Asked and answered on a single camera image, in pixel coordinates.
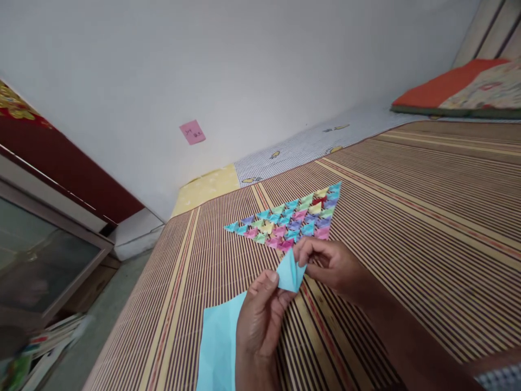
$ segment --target bedsheet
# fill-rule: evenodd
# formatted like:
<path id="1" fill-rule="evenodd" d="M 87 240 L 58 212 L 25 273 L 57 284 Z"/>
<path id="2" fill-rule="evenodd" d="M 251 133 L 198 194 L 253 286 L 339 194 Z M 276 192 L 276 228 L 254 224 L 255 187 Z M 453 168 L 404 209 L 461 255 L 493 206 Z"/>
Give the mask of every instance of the bedsheet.
<path id="1" fill-rule="evenodd" d="M 250 154 L 239 161 L 212 171 L 183 186 L 172 213 L 189 211 L 215 197 L 271 178 L 339 149 L 356 144 L 399 125 L 415 121 L 459 121 L 487 123 L 521 123 L 502 119 L 442 118 L 395 113 L 389 110 L 390 97 L 356 106 L 312 129 Z"/>
<path id="2" fill-rule="evenodd" d="M 330 238 L 471 373 L 515 373 L 498 369 L 521 362 L 520 125 L 416 122 L 172 218 L 84 390 L 195 389 L 204 308 L 282 257 L 223 226 L 339 181 Z M 277 364 L 284 389 L 403 388 L 365 315 L 307 276 Z"/>

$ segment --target yellow bedsheet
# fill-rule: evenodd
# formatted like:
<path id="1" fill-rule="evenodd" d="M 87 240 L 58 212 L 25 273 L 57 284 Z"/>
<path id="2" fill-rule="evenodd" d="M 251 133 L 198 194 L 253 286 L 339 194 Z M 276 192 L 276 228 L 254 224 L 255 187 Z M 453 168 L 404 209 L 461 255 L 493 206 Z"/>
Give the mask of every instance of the yellow bedsheet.
<path id="1" fill-rule="evenodd" d="M 181 187 L 172 217 L 239 187 L 239 179 L 233 164 L 211 171 Z"/>

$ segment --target white wall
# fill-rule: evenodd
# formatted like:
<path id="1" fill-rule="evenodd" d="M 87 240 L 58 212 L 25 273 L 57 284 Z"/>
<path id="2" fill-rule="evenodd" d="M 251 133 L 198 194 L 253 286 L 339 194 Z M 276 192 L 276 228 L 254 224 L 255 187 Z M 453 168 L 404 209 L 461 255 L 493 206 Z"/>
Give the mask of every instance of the white wall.
<path id="1" fill-rule="evenodd" d="M 448 70 L 477 5 L 3 0 L 0 78 L 166 220 L 195 176 Z"/>

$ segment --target floor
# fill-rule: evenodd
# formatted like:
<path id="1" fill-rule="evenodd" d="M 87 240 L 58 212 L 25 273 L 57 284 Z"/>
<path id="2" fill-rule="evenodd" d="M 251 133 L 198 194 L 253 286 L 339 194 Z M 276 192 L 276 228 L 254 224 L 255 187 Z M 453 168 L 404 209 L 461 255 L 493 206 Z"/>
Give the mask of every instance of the floor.
<path id="1" fill-rule="evenodd" d="M 123 262 L 89 310 L 94 321 L 65 355 L 44 391 L 81 391 L 152 250 Z"/>

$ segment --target folded paper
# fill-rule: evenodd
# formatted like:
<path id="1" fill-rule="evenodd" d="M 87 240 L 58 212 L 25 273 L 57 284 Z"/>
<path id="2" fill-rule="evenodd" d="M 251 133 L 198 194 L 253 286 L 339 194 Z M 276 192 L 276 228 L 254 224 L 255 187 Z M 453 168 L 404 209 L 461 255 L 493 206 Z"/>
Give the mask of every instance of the folded paper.
<path id="1" fill-rule="evenodd" d="M 254 239 L 259 233 L 258 228 L 250 228 L 250 230 L 244 234 L 249 239 Z"/>
<path id="2" fill-rule="evenodd" d="M 313 236 L 315 233 L 315 224 L 311 223 L 303 226 L 300 228 L 300 232 L 302 233 L 302 236 Z"/>
<path id="3" fill-rule="evenodd" d="M 332 207 L 336 206 L 336 203 L 338 202 L 338 198 L 334 200 L 327 200 L 324 202 L 324 209 L 331 209 Z"/>
<path id="4" fill-rule="evenodd" d="M 290 222 L 290 219 L 289 217 L 282 217 L 279 221 L 278 221 L 278 225 L 287 225 L 289 224 Z"/>
<path id="5" fill-rule="evenodd" d="M 278 238 L 278 237 L 274 237 L 274 238 L 271 238 L 271 239 L 267 239 L 266 240 L 266 245 L 268 247 L 271 247 L 271 248 L 275 248 L 277 249 L 278 248 L 278 245 L 281 243 L 281 239 Z"/>
<path id="6" fill-rule="evenodd" d="M 338 199 L 340 197 L 340 191 L 337 190 L 334 193 L 328 193 L 326 197 L 328 201 Z"/>
<path id="7" fill-rule="evenodd" d="M 263 234 L 271 234 L 271 231 L 273 230 L 273 223 L 266 223 L 262 227 L 259 228 L 259 231 Z"/>
<path id="8" fill-rule="evenodd" d="M 225 226 L 229 232 L 288 252 L 304 236 L 327 239 L 342 182 Z"/>
<path id="9" fill-rule="evenodd" d="M 246 292 L 202 315 L 197 391 L 235 390 L 237 320 Z"/>
<path id="10" fill-rule="evenodd" d="M 288 203 L 286 203 L 286 207 L 287 207 L 288 209 L 292 209 L 292 208 L 295 209 L 295 208 L 297 207 L 297 205 L 298 205 L 298 201 L 299 201 L 299 200 L 296 199 L 296 200 L 294 200 L 294 201 L 288 202 Z"/>
<path id="11" fill-rule="evenodd" d="M 278 287 L 286 291 L 298 292 L 305 271 L 306 266 L 300 267 L 295 262 L 293 249 L 289 249 L 277 268 Z"/>
<path id="12" fill-rule="evenodd" d="M 277 268 L 278 287 L 298 292 L 305 271 L 305 266 L 300 267 L 295 262 L 293 249 L 289 247 Z M 242 292 L 221 305 L 204 310 L 197 391 L 235 390 L 237 321 L 246 294 Z"/>
<path id="13" fill-rule="evenodd" d="M 286 225 L 286 228 L 288 228 L 291 231 L 298 231 L 300 229 L 301 225 L 302 225 L 302 220 L 293 220 L 291 223 Z"/>
<path id="14" fill-rule="evenodd" d="M 327 217 L 325 219 L 319 219 L 316 221 L 317 228 L 324 228 L 331 225 L 331 217 Z"/>
<path id="15" fill-rule="evenodd" d="M 266 234 L 258 234 L 255 238 L 253 238 L 254 241 L 260 244 L 264 244 L 266 242 Z"/>
<path id="16" fill-rule="evenodd" d="M 307 196 L 302 197 L 302 198 L 300 199 L 300 203 L 301 203 L 301 204 L 310 203 L 311 201 L 313 201 L 313 193 L 308 194 Z"/>
<path id="17" fill-rule="evenodd" d="M 309 224 L 309 223 L 314 223 L 315 221 L 317 221 L 319 218 L 319 215 L 307 215 L 304 219 L 304 222 L 306 224 Z"/>
<path id="18" fill-rule="evenodd" d="M 245 219 L 242 219 L 240 222 L 243 223 L 244 225 L 250 225 L 254 221 L 255 221 L 255 215 L 246 217 Z"/>
<path id="19" fill-rule="evenodd" d="M 236 230 L 237 235 L 244 236 L 248 232 L 248 228 L 249 227 L 247 225 L 243 225 L 242 227 L 237 228 L 237 230 Z"/>
<path id="20" fill-rule="evenodd" d="M 280 215 L 280 214 L 282 213 L 282 211 L 284 210 L 285 207 L 286 207 L 286 204 L 279 205 L 279 206 L 276 207 L 276 208 L 271 208 L 271 212 L 272 212 L 274 215 Z"/>
<path id="21" fill-rule="evenodd" d="M 319 228 L 315 231 L 315 237 L 317 239 L 323 239 L 323 240 L 326 240 L 328 237 L 329 237 L 329 230 L 330 230 L 331 227 L 324 227 L 324 228 Z"/>
<path id="22" fill-rule="evenodd" d="M 277 224 L 278 221 L 280 220 L 281 218 L 281 214 L 277 214 L 277 215 L 271 215 L 270 218 L 269 218 L 269 221 L 271 221 L 272 223 L 275 223 Z"/>
<path id="23" fill-rule="evenodd" d="M 308 208 L 311 206 L 311 201 L 305 202 L 297 206 L 298 211 L 307 211 Z"/>
<path id="24" fill-rule="evenodd" d="M 326 218 L 326 217 L 331 217 L 333 215 L 333 212 L 335 211 L 335 208 L 329 208 L 329 209 L 324 209 L 321 213 L 320 213 L 320 217 L 322 218 Z"/>
<path id="25" fill-rule="evenodd" d="M 312 215 L 316 215 L 322 211 L 322 204 L 318 203 L 316 205 L 310 206 L 308 208 L 308 213 L 311 213 Z"/>
<path id="26" fill-rule="evenodd" d="M 293 220 L 302 220 L 308 214 L 307 210 L 295 212 Z"/>
<path id="27" fill-rule="evenodd" d="M 295 208 L 286 209 L 284 212 L 282 212 L 283 217 L 291 217 L 293 215 L 293 212 L 295 211 Z"/>
<path id="28" fill-rule="evenodd" d="M 334 192 L 334 191 L 340 190 L 340 186 L 342 186 L 342 182 L 338 182 L 336 185 L 331 185 L 329 187 L 329 191 Z"/>
<path id="29" fill-rule="evenodd" d="M 295 241 L 293 239 L 290 239 L 288 241 L 283 241 L 282 243 L 280 243 L 278 245 L 278 249 L 287 253 L 291 247 L 293 247 L 293 245 L 295 244 Z"/>
<path id="30" fill-rule="evenodd" d="M 277 227 L 275 228 L 272 233 L 275 235 L 275 236 L 284 236 L 286 234 L 286 227 L 285 226 L 280 226 L 280 227 Z"/>
<path id="31" fill-rule="evenodd" d="M 329 187 L 326 187 L 326 188 L 324 188 L 324 189 L 322 189 L 322 190 L 317 190 L 317 191 L 315 192 L 315 195 L 316 195 L 318 198 L 323 198 L 323 197 L 326 196 L 328 190 L 329 190 Z"/>
<path id="32" fill-rule="evenodd" d="M 264 220 L 257 220 L 250 224 L 250 226 L 255 228 L 260 228 L 264 225 Z"/>
<path id="33" fill-rule="evenodd" d="M 224 226 L 224 229 L 229 232 L 235 232 L 235 231 L 237 231 L 238 228 L 239 228 L 239 222 L 235 222 L 233 224 Z"/>
<path id="34" fill-rule="evenodd" d="M 259 219 L 267 219 L 268 217 L 270 217 L 270 210 L 269 209 L 266 209 L 264 212 L 261 212 L 261 213 L 258 213 L 257 214 L 257 217 Z"/>

